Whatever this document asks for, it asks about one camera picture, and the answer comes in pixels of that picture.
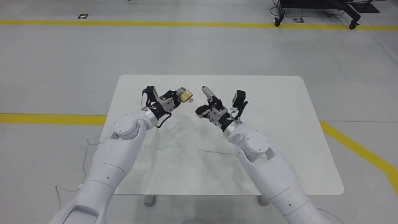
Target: gray floor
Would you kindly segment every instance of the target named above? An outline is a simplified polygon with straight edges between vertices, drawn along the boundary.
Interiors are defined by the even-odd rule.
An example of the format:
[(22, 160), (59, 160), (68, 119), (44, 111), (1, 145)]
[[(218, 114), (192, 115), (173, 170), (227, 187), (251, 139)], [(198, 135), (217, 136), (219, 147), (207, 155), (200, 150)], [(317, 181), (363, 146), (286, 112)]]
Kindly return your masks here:
[[(398, 25), (398, 2), (364, 25)], [(273, 22), (271, 0), (0, 0), (0, 20)], [(290, 17), (300, 15), (292, 11)], [(304, 11), (310, 24), (347, 24)], [(318, 118), (398, 166), (398, 32), (0, 26), (0, 113), (106, 114), (122, 74), (298, 75)], [(0, 125), (0, 222), (47, 223), (101, 127)], [(312, 197), (344, 223), (396, 223), (386, 176), (326, 137), (345, 192)], [(63, 202), (73, 193), (62, 193)], [(339, 223), (325, 213), (330, 220)], [(254, 197), (116, 195), (108, 223), (285, 223)]]

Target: white robotic arm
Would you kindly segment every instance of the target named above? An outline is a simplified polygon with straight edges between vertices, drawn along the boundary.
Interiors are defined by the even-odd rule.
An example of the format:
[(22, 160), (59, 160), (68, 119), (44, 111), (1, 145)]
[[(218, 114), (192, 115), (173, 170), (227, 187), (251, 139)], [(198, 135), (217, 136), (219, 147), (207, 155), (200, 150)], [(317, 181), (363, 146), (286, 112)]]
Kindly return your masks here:
[[(310, 201), (293, 168), (269, 139), (241, 122), (240, 116), (247, 104), (245, 92), (236, 92), (233, 107), (238, 113), (232, 116), (209, 88), (204, 86), (202, 90), (208, 105), (199, 107), (196, 114), (219, 126), (227, 140), (236, 145), (236, 156), (266, 200), (274, 204), (290, 224), (331, 224)], [(267, 162), (257, 164), (260, 156), (266, 156)]]
[(137, 159), (146, 132), (181, 103), (191, 102), (192, 94), (179, 88), (158, 97), (155, 87), (147, 94), (146, 106), (134, 114), (116, 120), (113, 134), (99, 146), (88, 178), (76, 198), (52, 218), (50, 224), (105, 224), (106, 210), (116, 187), (129, 173)]

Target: yellow floor line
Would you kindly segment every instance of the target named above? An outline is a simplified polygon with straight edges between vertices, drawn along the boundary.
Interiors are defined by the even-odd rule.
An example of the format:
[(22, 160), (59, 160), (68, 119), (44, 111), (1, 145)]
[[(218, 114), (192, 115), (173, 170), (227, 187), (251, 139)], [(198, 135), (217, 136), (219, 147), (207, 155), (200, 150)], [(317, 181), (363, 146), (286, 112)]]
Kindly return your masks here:
[(387, 175), (387, 178), (390, 181), (392, 188), (398, 195), (398, 170), (392, 164), (388, 163), (375, 153), (358, 144), (328, 123), (321, 121), (320, 124), (325, 134), (329, 135), (331, 138), (338, 141), (340, 144), (352, 150), (358, 156), (362, 157), (363, 159), (383, 171)]
[[(137, 22), (137, 21), (42, 21), (42, 20), (0, 20), (5, 26), (100, 26), (100, 27), (210, 27), (276, 29), (273, 23), (248, 22)], [(349, 30), (348, 25), (334, 24), (281, 24), (280, 29), (302, 30)], [(355, 30), (398, 31), (398, 26), (357, 26)]]
[[(103, 126), (106, 116), (104, 115), (61, 115), (61, 114), (0, 114), (0, 124), (65, 124), (65, 125), (85, 125), (85, 126)], [(398, 195), (398, 170), (369, 151), (364, 146), (358, 144), (348, 136), (335, 129), (324, 121), (320, 121), (322, 130), (334, 140), (338, 141), (348, 149), (352, 150), (358, 156), (370, 162), (378, 169), (383, 171), (389, 179), (392, 188)]]
[(60, 115), (60, 114), (0, 114), (0, 124), (74, 124), (103, 126), (103, 115)]

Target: black cable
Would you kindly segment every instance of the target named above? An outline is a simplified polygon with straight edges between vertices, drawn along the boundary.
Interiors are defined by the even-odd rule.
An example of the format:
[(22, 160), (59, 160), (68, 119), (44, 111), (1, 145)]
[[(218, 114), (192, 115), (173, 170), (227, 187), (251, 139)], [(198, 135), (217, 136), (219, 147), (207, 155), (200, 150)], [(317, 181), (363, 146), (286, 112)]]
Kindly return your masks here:
[(167, 114), (168, 116), (167, 116), (165, 119), (163, 119), (163, 121), (161, 122), (160, 126), (156, 126), (156, 127), (157, 127), (157, 129), (161, 128), (161, 127), (162, 127), (162, 125), (163, 125), (163, 123), (164, 123), (164, 122), (166, 122), (166, 120), (168, 120), (168, 119), (169, 119), (169, 118), (172, 116), (172, 114), (171, 114), (171, 113), (169, 113), (169, 112), (166, 112), (166, 111), (165, 111), (165, 114)]

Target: tabletop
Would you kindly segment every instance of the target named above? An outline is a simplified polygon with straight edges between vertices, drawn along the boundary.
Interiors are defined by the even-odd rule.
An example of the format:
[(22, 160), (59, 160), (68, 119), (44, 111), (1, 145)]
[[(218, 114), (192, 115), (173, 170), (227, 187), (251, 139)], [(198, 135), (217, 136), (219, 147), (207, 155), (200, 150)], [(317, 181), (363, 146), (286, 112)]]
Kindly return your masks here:
[(141, 108), (141, 90), (148, 85), (154, 85), (159, 95), (183, 86), (193, 93), (193, 102), (181, 104), (159, 130), (148, 131), (134, 167), (116, 194), (260, 195), (236, 158), (234, 145), (223, 137), (220, 128), (196, 116), (196, 108), (206, 104), (203, 85), (227, 108), (236, 90), (246, 91), (249, 103), (241, 120), (247, 127), (262, 131), (279, 148), (307, 195), (343, 193), (340, 175), (300, 77), (123, 75), (101, 140), (111, 134), (118, 116)]

